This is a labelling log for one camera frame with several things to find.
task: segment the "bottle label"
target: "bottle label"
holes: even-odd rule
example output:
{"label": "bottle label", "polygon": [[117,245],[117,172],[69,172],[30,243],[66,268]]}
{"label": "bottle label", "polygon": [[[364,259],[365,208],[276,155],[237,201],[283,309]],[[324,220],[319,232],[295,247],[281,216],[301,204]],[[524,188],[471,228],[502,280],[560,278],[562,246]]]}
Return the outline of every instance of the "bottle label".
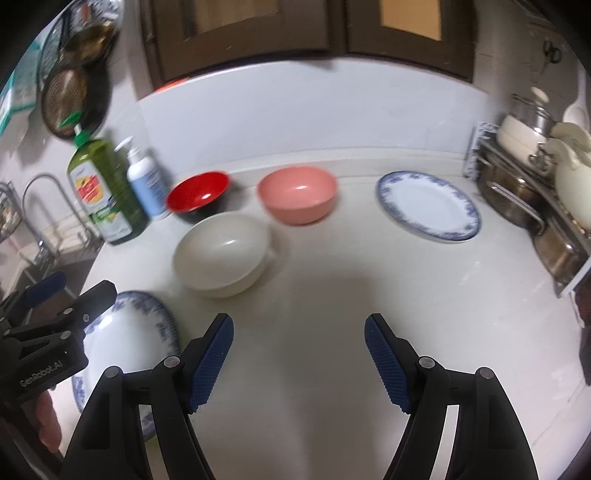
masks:
{"label": "bottle label", "polygon": [[78,198],[106,241],[114,242],[131,234],[131,225],[92,162],[85,161],[75,167],[70,178]]}
{"label": "bottle label", "polygon": [[154,169],[130,183],[148,216],[154,218],[166,211],[168,192],[158,170]]}

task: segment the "orange object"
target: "orange object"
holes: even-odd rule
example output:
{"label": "orange object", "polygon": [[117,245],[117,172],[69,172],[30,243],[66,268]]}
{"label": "orange object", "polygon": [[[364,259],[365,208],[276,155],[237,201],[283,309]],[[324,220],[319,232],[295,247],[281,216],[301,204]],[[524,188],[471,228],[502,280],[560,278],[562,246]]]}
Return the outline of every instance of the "orange object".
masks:
{"label": "orange object", "polygon": [[157,89],[156,92],[163,92],[164,90],[168,90],[170,87],[174,87],[175,85],[180,85],[181,83],[186,82],[188,79],[189,79],[189,77],[185,77],[184,79],[173,80],[172,82],[165,83],[159,89]]}
{"label": "orange object", "polygon": [[275,218],[288,225],[305,225],[335,208],[337,181],[321,168],[287,167],[263,178],[256,191]]}

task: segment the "plate rim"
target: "plate rim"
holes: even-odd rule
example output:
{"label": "plate rim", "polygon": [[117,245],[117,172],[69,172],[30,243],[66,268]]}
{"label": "plate rim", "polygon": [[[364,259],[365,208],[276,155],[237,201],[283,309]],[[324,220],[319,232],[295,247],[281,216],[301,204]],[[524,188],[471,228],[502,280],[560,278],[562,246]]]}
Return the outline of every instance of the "plate rim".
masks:
{"label": "plate rim", "polygon": [[[171,353],[171,355],[180,355],[181,354],[181,348],[180,348],[180,342],[179,342],[179,336],[178,336],[178,329],[177,329],[177,325],[176,322],[174,320],[174,316],[172,313],[170,313],[169,309],[166,307],[166,305],[164,305],[163,302],[160,301],[160,299],[156,298],[154,295],[141,291],[141,290],[126,290],[126,291],[122,291],[120,293],[117,294],[117,298],[115,299],[115,301],[117,301],[117,299],[128,299],[130,297],[133,296],[138,296],[138,297],[143,297],[145,299],[149,299],[151,301],[153,301],[158,307],[159,309],[164,311],[164,321],[167,324],[167,326],[169,327],[171,334],[173,336],[173,347],[175,352]],[[94,331],[94,329],[96,328],[96,325],[98,325],[98,321],[99,319],[103,316],[104,312],[97,317],[94,322],[92,322],[91,324],[87,325],[85,327],[85,332],[86,329],[89,329],[91,326],[94,325],[94,327],[90,330],[89,333],[87,333],[87,335],[92,335],[92,332]],[[70,377],[70,385],[72,388],[72,396],[74,397],[74,403],[76,403],[76,407],[78,408],[78,412],[80,414],[82,414],[83,410],[84,410],[84,405],[83,405],[83,399],[86,396],[86,392],[84,391],[84,379],[82,376],[82,372],[84,371],[84,369],[82,369],[81,371],[75,373],[74,375],[72,375]],[[156,434],[156,430],[155,430],[155,426],[154,426],[154,421],[153,419],[151,420],[152,424],[150,425],[150,427],[147,429],[147,431],[144,433],[144,440],[149,440],[150,438],[152,438],[155,434]]]}
{"label": "plate rim", "polygon": [[[441,182],[443,182],[446,186],[451,187],[453,190],[455,190],[456,192],[458,192],[458,194],[461,195],[461,197],[463,197],[462,200],[464,200],[465,202],[467,202],[468,204],[471,205],[471,207],[473,208],[474,212],[476,213],[476,228],[469,232],[466,233],[464,236],[460,237],[459,239],[450,239],[450,238],[445,238],[444,236],[441,235],[437,235],[437,234],[433,234],[431,232],[427,232],[424,230],[421,230],[419,228],[417,228],[416,226],[406,222],[403,218],[400,218],[402,216],[402,212],[400,212],[399,210],[396,210],[395,212],[393,212],[393,208],[392,206],[387,203],[384,199],[384,196],[382,195],[381,189],[383,184],[388,180],[388,178],[392,175],[395,174],[416,174],[419,175],[421,177],[426,177],[428,179],[431,180],[435,180],[435,183],[440,184]],[[438,242],[442,242],[442,243],[447,243],[447,244],[461,244],[464,242],[467,242],[468,240],[471,240],[472,238],[474,238],[476,235],[478,235],[478,233],[480,233],[480,230],[482,229],[482,216],[480,215],[480,211],[478,210],[478,208],[476,207],[476,203],[468,196],[468,194],[466,192],[464,192],[462,189],[456,187],[453,183],[451,183],[450,181],[443,179],[441,177],[437,177],[435,175],[432,175],[430,173],[426,173],[426,172],[422,172],[422,171],[416,171],[416,170],[395,170],[395,171],[391,171],[389,173],[387,173],[386,175],[383,175],[377,182],[376,184],[376,196],[378,198],[378,201],[380,203],[380,205],[382,206],[382,208],[384,210],[386,210],[386,212],[394,219],[396,220],[396,222],[401,225],[403,228],[405,228],[406,230],[408,230],[411,233],[415,233],[418,236],[421,236],[423,238],[429,239],[429,240],[435,240]]]}

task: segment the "wooden cabinet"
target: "wooden cabinet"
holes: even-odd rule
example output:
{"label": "wooden cabinet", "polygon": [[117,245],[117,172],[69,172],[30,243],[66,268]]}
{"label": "wooden cabinet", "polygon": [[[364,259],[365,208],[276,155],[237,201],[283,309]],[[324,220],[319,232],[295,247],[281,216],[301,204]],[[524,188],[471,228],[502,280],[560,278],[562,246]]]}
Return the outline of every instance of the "wooden cabinet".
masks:
{"label": "wooden cabinet", "polygon": [[351,53],[429,66],[472,81],[472,0],[346,0]]}
{"label": "wooden cabinet", "polygon": [[156,83],[249,57],[329,50],[324,1],[143,0],[142,7]]}
{"label": "wooden cabinet", "polygon": [[140,0],[156,86],[233,64],[365,54],[472,80],[472,0]]}

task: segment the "finger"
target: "finger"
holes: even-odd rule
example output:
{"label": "finger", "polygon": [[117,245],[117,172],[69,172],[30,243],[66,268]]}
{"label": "finger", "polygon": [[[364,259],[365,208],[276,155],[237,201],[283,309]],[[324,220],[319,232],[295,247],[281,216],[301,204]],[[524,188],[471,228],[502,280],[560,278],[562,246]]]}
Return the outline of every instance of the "finger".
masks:
{"label": "finger", "polygon": [[53,400],[51,399],[49,392],[45,391],[39,395],[39,398],[37,398],[35,416],[41,425],[45,425],[50,421],[52,414],[54,414]]}
{"label": "finger", "polygon": [[61,443],[61,427],[49,392],[39,395],[35,415],[40,423],[39,440],[51,453],[57,453]]}

